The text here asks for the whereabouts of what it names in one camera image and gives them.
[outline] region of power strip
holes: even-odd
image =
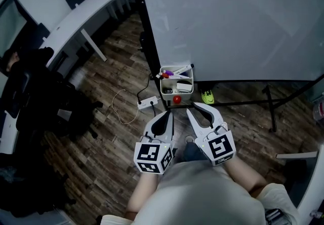
[[[150,107],[152,105],[151,102],[153,102],[153,105],[157,105],[157,97],[144,99],[141,101],[140,104],[139,102],[137,102],[137,107],[139,110],[142,110],[144,108]]]

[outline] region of marker pen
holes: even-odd
[[[177,77],[177,78],[189,78],[187,76],[184,76],[184,75],[178,75],[178,74],[173,74],[174,77]]]
[[[164,77],[164,78],[169,78],[169,75],[167,75],[166,73],[160,72],[159,75],[162,76],[162,77]]]
[[[169,76],[173,76],[173,72],[170,70],[164,70],[163,73],[166,73]]]
[[[185,72],[185,71],[187,71],[187,70],[192,69],[193,67],[194,67],[193,64],[187,65],[187,66],[185,66],[185,67],[183,67],[183,68],[181,68],[181,69],[178,69],[178,70],[174,71],[173,74],[174,74],[174,75],[179,75],[179,74],[181,74],[181,73],[183,73],[183,72]]]

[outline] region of metal leg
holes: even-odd
[[[274,107],[272,103],[271,93],[269,86],[266,86],[264,90],[262,90],[262,93],[267,94],[267,98],[269,100],[269,110],[271,114],[271,122],[272,122],[272,128],[269,130],[270,132],[276,132],[277,131],[277,125],[275,122],[275,115],[274,115]]]
[[[301,89],[297,90],[296,92],[292,93],[290,96],[282,99],[279,103],[276,103],[273,107],[274,109],[282,106],[283,104],[289,102],[291,99],[294,99],[295,97],[303,94],[305,91],[307,91],[308,89],[310,89],[312,86],[314,86],[316,83],[320,82],[322,79],[324,78],[324,74],[322,76],[320,76],[319,78],[317,78],[314,81],[311,81],[309,83],[307,83],[306,85],[304,85]]]
[[[126,2],[126,6],[127,6],[127,9],[130,11],[132,8],[131,8],[131,5],[130,5],[130,1],[129,0],[125,0]]]
[[[92,107],[92,109],[102,108],[103,107],[103,103],[100,102],[100,101],[96,101],[96,102],[92,103],[91,107]]]
[[[91,127],[88,127],[88,131],[90,132],[91,136],[92,136],[94,139],[96,139],[96,138],[98,137],[98,134],[97,134],[94,130],[92,130]]]
[[[116,0],[120,13],[124,14],[124,9],[120,0]]]
[[[110,14],[114,19],[118,20],[118,17],[117,17],[117,15],[116,15],[116,12],[115,12],[115,10],[113,9],[112,5],[109,5],[109,6],[107,7],[107,9],[108,9],[109,14]]]
[[[95,52],[98,54],[98,56],[103,60],[106,61],[107,58],[103,55],[101,50],[96,46],[95,42],[91,39],[91,37],[88,35],[88,33],[82,29],[81,34],[85,37],[85,39],[88,41],[88,43],[91,45],[91,47],[95,50]]]

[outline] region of computer monitor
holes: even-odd
[[[10,48],[18,51],[36,28],[37,23],[18,0],[3,0],[0,3],[0,59]]]

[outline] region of white basket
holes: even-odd
[[[164,70],[169,70],[169,71],[176,71],[178,69],[183,68],[184,66],[163,66],[160,68],[160,72],[163,72]],[[173,100],[174,96],[180,96],[181,100],[189,100],[191,98],[191,95],[193,93],[193,74],[192,74],[192,69],[185,71],[188,74],[188,78],[164,78],[160,80],[160,90],[161,94],[164,100]],[[177,82],[178,81],[189,81],[192,84],[192,90],[189,93],[183,93],[180,92],[178,93],[177,91]],[[164,94],[163,90],[166,88],[172,89],[173,93],[172,94]]]

